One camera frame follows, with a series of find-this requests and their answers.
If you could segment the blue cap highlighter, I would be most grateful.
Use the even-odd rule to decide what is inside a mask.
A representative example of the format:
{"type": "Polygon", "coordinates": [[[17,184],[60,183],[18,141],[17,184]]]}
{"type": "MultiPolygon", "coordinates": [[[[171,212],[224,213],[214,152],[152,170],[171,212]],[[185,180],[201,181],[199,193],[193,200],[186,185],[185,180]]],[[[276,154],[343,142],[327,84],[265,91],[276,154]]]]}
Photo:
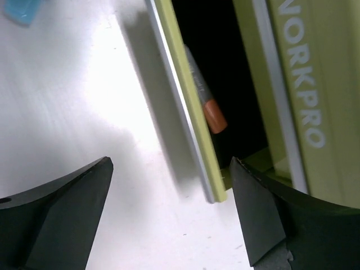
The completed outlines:
{"type": "Polygon", "coordinates": [[[33,22],[41,2],[41,0],[6,0],[3,12],[11,21],[29,26],[33,22]]]}

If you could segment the green Workpro drawer chest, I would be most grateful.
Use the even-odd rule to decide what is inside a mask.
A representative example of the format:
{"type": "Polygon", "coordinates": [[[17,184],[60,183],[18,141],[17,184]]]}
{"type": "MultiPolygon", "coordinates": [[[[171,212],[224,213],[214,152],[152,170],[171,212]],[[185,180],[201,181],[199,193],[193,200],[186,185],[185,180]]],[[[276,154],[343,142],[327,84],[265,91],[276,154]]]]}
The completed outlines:
{"type": "Polygon", "coordinates": [[[358,1],[147,1],[210,203],[233,158],[295,190],[359,207],[358,1]],[[187,46],[227,128],[214,134],[187,46]]]}

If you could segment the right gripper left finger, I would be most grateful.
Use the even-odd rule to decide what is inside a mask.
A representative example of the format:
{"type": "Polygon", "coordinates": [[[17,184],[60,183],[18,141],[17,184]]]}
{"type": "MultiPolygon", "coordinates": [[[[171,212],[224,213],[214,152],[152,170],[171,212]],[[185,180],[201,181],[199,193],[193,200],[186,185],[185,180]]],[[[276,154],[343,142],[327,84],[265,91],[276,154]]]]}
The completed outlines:
{"type": "Polygon", "coordinates": [[[1,269],[85,269],[109,191],[102,157],[1,199],[1,269]]]}

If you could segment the orange cap highlighter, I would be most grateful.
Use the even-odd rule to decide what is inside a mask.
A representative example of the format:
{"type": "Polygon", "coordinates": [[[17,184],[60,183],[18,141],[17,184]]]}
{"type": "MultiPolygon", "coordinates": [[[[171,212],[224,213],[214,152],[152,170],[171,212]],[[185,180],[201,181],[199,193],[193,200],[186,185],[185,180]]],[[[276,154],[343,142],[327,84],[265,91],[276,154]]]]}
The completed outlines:
{"type": "Polygon", "coordinates": [[[218,134],[227,128],[228,123],[187,46],[185,46],[185,51],[206,122],[210,130],[214,134],[218,134]]]}

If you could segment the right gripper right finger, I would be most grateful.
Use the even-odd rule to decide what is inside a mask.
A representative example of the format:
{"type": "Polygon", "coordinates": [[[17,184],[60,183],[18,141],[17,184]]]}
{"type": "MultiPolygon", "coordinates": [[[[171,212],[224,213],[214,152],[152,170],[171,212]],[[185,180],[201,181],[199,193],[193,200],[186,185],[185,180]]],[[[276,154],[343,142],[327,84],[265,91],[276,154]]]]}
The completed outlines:
{"type": "Polygon", "coordinates": [[[233,159],[233,194],[254,269],[358,269],[359,210],[306,195],[233,159]]]}

